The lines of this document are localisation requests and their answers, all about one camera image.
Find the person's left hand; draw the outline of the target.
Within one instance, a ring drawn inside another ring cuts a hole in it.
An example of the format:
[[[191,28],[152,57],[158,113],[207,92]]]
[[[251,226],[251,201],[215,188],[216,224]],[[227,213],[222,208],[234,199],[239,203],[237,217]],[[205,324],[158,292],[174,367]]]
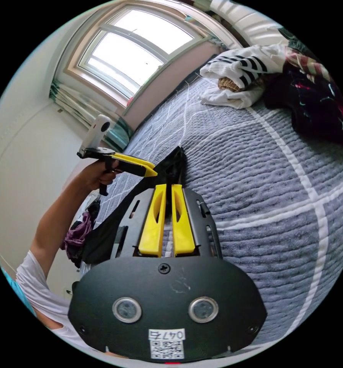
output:
[[[118,166],[118,160],[111,161],[109,168],[105,162],[96,161],[81,171],[79,181],[89,191],[100,189],[101,185],[108,186],[119,174]]]

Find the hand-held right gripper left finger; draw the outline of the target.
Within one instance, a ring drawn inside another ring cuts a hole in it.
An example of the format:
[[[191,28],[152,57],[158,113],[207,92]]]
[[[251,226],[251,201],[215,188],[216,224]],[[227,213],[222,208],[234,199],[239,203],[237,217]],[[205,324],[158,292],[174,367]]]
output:
[[[155,257],[162,255],[166,202],[167,185],[157,185],[151,197],[139,241],[139,252],[142,255]]]

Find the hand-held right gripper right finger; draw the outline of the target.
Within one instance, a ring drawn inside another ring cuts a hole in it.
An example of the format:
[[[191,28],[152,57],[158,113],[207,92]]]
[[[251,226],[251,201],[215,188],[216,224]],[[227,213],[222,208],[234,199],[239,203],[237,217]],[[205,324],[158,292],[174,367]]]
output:
[[[182,185],[171,186],[171,197],[174,256],[192,254],[195,242]]]

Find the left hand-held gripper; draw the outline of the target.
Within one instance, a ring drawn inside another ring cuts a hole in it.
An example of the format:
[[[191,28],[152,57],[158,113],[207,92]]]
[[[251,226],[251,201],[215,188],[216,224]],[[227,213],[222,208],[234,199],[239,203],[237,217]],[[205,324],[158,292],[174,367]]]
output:
[[[79,151],[77,152],[77,156],[83,161],[88,159],[93,160],[92,163],[96,161],[105,162],[108,168],[110,166],[111,161],[118,160],[119,161],[119,164],[117,166],[118,170],[139,177],[155,177],[158,175],[158,173],[153,169],[155,165],[152,164],[151,162],[140,159],[138,157],[125,155],[122,153],[115,153],[113,150],[107,148],[80,148]],[[76,180],[80,183],[79,174],[76,176]],[[100,186],[100,189],[98,189],[100,195],[102,196],[108,195],[107,192],[108,186],[105,185]]]

